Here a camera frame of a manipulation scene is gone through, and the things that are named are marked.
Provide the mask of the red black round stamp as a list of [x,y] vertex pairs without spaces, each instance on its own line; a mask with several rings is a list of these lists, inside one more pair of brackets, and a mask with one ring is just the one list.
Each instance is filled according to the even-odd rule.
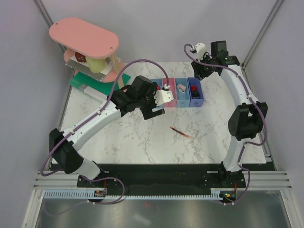
[[192,85],[192,86],[190,87],[190,89],[191,89],[191,93],[193,93],[193,92],[198,92],[198,89],[197,89],[197,87],[196,87],[195,85]]

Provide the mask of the purple drawer bin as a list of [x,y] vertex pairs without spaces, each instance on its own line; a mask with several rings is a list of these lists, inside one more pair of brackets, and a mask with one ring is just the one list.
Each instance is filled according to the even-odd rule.
[[189,107],[202,107],[205,98],[204,98],[201,82],[194,77],[188,77],[187,81],[188,81],[189,93],[190,93]]

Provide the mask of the pink eraser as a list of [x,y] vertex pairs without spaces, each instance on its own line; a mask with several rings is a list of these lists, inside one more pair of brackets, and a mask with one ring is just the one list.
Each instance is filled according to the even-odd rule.
[[185,93],[187,90],[186,86],[183,84],[177,84],[177,88],[181,93]]

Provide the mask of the light blue drawer bin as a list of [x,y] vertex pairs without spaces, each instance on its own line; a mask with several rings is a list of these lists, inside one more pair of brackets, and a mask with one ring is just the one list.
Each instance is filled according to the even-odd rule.
[[155,79],[151,79],[152,82],[155,82],[157,84],[157,86],[160,87],[160,89],[163,89],[163,85],[162,85],[162,78],[155,78]]

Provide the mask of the pink drawer bin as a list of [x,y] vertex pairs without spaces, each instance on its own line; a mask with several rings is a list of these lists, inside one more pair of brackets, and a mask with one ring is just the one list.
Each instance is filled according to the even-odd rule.
[[167,95],[170,95],[170,101],[166,102],[163,106],[164,108],[175,108],[177,104],[177,95],[176,95],[176,85],[175,79],[169,78],[169,89],[167,90]]

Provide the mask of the red pen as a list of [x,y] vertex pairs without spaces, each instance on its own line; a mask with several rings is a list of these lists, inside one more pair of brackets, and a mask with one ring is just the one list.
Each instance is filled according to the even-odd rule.
[[170,129],[172,129],[173,131],[177,132],[177,133],[180,134],[180,135],[183,135],[183,136],[186,137],[186,138],[190,138],[189,135],[187,135],[187,134],[185,134],[185,133],[183,133],[183,132],[181,132],[181,131],[179,131],[179,130],[173,128],[173,127],[170,127]]

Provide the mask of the blue pencil sharpener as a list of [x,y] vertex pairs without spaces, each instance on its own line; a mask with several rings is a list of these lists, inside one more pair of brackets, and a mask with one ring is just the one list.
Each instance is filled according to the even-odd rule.
[[200,99],[200,94],[198,92],[193,92],[192,93],[192,98],[193,99]]

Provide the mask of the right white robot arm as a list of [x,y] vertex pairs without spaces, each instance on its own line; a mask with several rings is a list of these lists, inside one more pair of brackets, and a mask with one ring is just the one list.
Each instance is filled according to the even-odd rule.
[[228,120],[231,141],[222,162],[226,171],[220,172],[217,176],[218,183],[223,187],[228,187],[235,181],[232,172],[242,169],[242,156],[246,145],[264,144],[264,141],[257,143],[253,139],[262,130],[267,129],[268,105],[260,102],[250,90],[242,74],[238,58],[228,53],[225,41],[212,42],[210,52],[203,43],[191,46],[190,51],[196,54],[196,58],[191,63],[195,78],[203,80],[212,73],[218,73],[235,104],[235,110]]

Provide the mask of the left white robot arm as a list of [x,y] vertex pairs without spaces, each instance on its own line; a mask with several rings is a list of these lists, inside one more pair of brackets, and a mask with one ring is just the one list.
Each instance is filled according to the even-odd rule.
[[156,82],[137,76],[130,85],[113,91],[102,106],[82,121],[64,131],[57,128],[49,134],[50,155],[66,174],[77,173],[87,177],[94,187],[104,182],[98,165],[79,154],[79,150],[96,133],[127,113],[140,109],[145,120],[164,114],[154,108],[170,102],[171,91],[160,89]]

